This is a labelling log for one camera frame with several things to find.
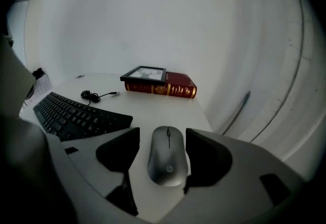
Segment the white desk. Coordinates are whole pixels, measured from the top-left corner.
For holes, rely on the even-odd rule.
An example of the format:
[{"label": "white desk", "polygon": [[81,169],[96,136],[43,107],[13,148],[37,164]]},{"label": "white desk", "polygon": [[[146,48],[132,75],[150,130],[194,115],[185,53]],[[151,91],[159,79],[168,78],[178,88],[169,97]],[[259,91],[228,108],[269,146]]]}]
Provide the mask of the white desk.
[{"label": "white desk", "polygon": [[[90,90],[99,95],[120,92],[119,96],[104,96],[99,103],[91,103],[91,106],[133,116],[131,127],[140,127],[140,149],[129,169],[131,188],[139,212],[137,217],[156,222],[182,199],[184,184],[164,187],[149,178],[147,163],[152,132],[158,126],[169,125],[178,128],[185,138],[186,128],[205,131],[211,129],[196,98],[186,99],[126,91],[119,77],[112,74],[86,74],[83,78],[68,80],[54,87],[52,91],[84,104],[88,104],[88,100],[81,99],[80,94],[83,90]],[[22,110],[20,117],[40,126],[33,106]],[[65,148],[69,147],[69,142],[62,144]]]}]

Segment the gray wireless mouse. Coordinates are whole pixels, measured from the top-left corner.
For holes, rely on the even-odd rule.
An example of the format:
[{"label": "gray wireless mouse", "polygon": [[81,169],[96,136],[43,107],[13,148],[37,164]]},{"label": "gray wireless mouse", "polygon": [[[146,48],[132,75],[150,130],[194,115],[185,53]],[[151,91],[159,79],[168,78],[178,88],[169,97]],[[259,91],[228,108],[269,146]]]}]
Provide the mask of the gray wireless mouse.
[{"label": "gray wireless mouse", "polygon": [[183,136],[177,128],[160,126],[153,131],[147,171],[158,185],[171,187],[186,181],[188,164]]}]

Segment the keyboard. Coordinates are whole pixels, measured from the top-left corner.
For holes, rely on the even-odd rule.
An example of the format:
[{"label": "keyboard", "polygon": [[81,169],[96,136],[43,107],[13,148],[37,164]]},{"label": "keyboard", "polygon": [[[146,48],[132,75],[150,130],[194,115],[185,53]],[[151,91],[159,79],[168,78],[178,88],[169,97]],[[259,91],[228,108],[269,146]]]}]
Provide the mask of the keyboard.
[{"label": "keyboard", "polygon": [[87,106],[56,93],[48,94],[34,107],[44,130],[60,141],[88,138],[130,127],[132,116]]}]

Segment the picture frame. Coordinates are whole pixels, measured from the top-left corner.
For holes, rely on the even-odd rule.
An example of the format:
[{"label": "picture frame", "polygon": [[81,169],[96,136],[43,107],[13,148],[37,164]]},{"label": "picture frame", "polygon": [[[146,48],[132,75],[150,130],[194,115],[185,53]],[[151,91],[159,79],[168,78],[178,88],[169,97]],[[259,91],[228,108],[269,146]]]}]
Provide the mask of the picture frame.
[{"label": "picture frame", "polygon": [[164,86],[167,70],[159,67],[138,66],[120,77],[120,81]]}]

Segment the book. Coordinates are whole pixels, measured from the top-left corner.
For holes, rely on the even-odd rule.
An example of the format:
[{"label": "book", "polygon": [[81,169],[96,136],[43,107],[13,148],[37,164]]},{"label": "book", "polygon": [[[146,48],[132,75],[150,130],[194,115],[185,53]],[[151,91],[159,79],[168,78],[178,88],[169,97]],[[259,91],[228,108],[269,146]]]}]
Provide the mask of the book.
[{"label": "book", "polygon": [[130,82],[125,82],[124,86],[128,91],[166,96],[194,98],[197,94],[196,85],[186,74],[173,72],[166,73],[166,83],[164,86],[145,85]]}]

